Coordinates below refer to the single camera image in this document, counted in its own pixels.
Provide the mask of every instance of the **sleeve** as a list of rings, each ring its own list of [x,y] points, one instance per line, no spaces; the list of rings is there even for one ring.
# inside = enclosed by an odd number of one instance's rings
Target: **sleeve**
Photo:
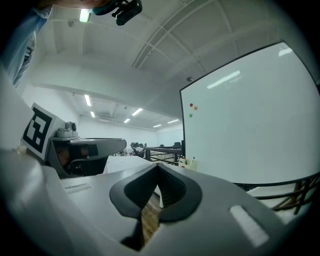
[[[1,55],[1,61],[13,85],[17,88],[19,80],[30,64],[31,56],[25,63],[28,44],[35,33],[38,33],[46,23],[51,11],[51,6],[43,11],[32,9],[14,30],[11,38]]]

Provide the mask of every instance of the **floor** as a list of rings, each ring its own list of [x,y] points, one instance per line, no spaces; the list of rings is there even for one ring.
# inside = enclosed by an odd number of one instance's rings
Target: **floor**
[[[158,229],[159,214],[161,212],[159,203],[160,198],[153,194],[141,212],[142,232],[145,244],[151,239],[152,235]]]

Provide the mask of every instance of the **desk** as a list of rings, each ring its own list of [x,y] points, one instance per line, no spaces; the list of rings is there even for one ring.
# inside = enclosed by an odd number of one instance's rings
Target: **desk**
[[[152,162],[138,156],[109,156],[103,173],[111,174],[141,166],[148,167],[150,165],[152,165]]]

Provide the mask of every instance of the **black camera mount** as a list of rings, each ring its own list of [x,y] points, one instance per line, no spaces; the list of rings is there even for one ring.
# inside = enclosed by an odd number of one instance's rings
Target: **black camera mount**
[[[127,0],[112,0],[106,6],[93,8],[92,11],[95,15],[100,16],[108,14],[116,8],[118,9],[111,15],[115,18],[118,26],[126,24],[134,16],[141,13],[143,9],[141,0],[132,0],[131,2]]]

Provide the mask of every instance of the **light blue sleeve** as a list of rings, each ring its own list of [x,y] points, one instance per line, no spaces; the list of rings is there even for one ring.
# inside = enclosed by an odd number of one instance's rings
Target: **light blue sleeve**
[[[22,75],[19,71],[24,62],[28,41],[34,32],[40,31],[46,21],[46,18],[32,9],[14,30],[3,50],[1,61],[15,87],[18,86],[17,76]]]

